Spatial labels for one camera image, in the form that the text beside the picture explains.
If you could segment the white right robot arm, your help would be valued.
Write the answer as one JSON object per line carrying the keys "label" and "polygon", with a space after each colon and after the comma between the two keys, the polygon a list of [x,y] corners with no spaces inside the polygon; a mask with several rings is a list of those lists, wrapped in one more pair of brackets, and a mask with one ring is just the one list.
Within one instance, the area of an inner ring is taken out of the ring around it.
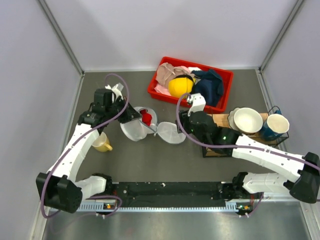
{"label": "white right robot arm", "polygon": [[240,172],[232,180],[233,192],[239,198],[262,192],[289,193],[309,204],[318,201],[320,158],[308,152],[292,154],[262,144],[232,128],[217,126],[204,111],[175,111],[179,132],[191,141],[221,155],[230,155],[269,169],[272,173]]}

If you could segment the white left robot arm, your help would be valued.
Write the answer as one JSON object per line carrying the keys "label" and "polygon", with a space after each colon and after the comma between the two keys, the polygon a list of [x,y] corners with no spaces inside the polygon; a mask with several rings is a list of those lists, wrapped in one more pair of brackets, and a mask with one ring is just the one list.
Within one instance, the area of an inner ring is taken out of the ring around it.
{"label": "white left robot arm", "polygon": [[55,164],[36,177],[41,206],[74,213],[82,201],[95,195],[109,198],[114,191],[111,177],[101,173],[77,181],[78,170],[94,141],[102,136],[104,128],[112,121],[121,124],[141,118],[122,95],[123,85],[107,85],[94,92],[93,102],[77,121],[69,143]]}

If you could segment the white mesh laundry bag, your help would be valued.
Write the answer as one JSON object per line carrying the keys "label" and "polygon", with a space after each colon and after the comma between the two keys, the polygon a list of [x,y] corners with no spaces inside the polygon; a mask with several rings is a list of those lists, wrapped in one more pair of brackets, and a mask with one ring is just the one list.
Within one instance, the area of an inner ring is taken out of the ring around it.
{"label": "white mesh laundry bag", "polygon": [[131,141],[138,142],[146,138],[147,135],[158,135],[169,144],[181,144],[186,136],[177,132],[177,126],[172,122],[158,122],[156,112],[149,107],[134,107],[141,115],[141,119],[132,120],[125,124],[120,124],[120,128],[125,136]]}

